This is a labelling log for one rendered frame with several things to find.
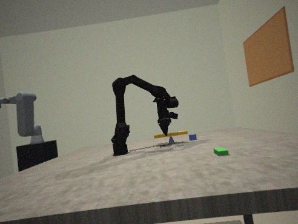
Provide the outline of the small blue block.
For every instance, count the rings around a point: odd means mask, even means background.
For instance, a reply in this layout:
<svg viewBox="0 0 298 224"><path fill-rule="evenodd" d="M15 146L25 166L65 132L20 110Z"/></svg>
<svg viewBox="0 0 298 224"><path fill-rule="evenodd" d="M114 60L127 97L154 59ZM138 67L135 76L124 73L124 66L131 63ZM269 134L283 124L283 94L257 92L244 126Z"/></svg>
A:
<svg viewBox="0 0 298 224"><path fill-rule="evenodd" d="M189 135L189 140L196 140L196 139L197 139L196 134Z"/></svg>

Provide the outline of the green rectangular block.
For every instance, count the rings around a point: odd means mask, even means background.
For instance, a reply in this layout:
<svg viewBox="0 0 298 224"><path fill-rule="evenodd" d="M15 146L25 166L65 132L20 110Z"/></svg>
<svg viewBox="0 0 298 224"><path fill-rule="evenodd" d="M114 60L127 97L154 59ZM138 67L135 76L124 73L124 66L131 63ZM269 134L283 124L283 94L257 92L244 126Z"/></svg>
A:
<svg viewBox="0 0 298 224"><path fill-rule="evenodd" d="M228 150L221 147L221 148L214 148L214 152L219 156L229 156Z"/></svg>

